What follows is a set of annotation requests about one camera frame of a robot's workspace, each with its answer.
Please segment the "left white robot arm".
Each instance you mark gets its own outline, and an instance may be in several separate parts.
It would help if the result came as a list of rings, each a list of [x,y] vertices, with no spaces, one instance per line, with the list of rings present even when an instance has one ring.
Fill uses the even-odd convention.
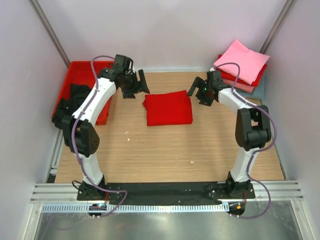
[[[97,155],[100,138],[95,125],[102,109],[118,89],[125,99],[150,93],[143,70],[135,71],[134,61],[128,56],[117,54],[112,66],[99,72],[93,69],[92,73],[92,90],[78,109],[61,121],[64,143],[74,153],[83,174],[77,188],[77,199],[82,201],[101,200],[109,193]]]

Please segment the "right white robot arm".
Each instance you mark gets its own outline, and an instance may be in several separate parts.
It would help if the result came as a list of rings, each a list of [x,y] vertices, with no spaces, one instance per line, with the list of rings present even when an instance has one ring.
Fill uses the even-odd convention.
[[[201,105],[210,107],[216,101],[236,114],[235,140],[239,151],[224,189],[230,197],[240,198],[250,188],[248,175],[252,170],[251,164],[272,138],[269,108],[239,95],[232,86],[223,82],[220,71],[208,71],[206,76],[207,79],[197,76],[186,95],[190,97],[197,90],[195,96]]]

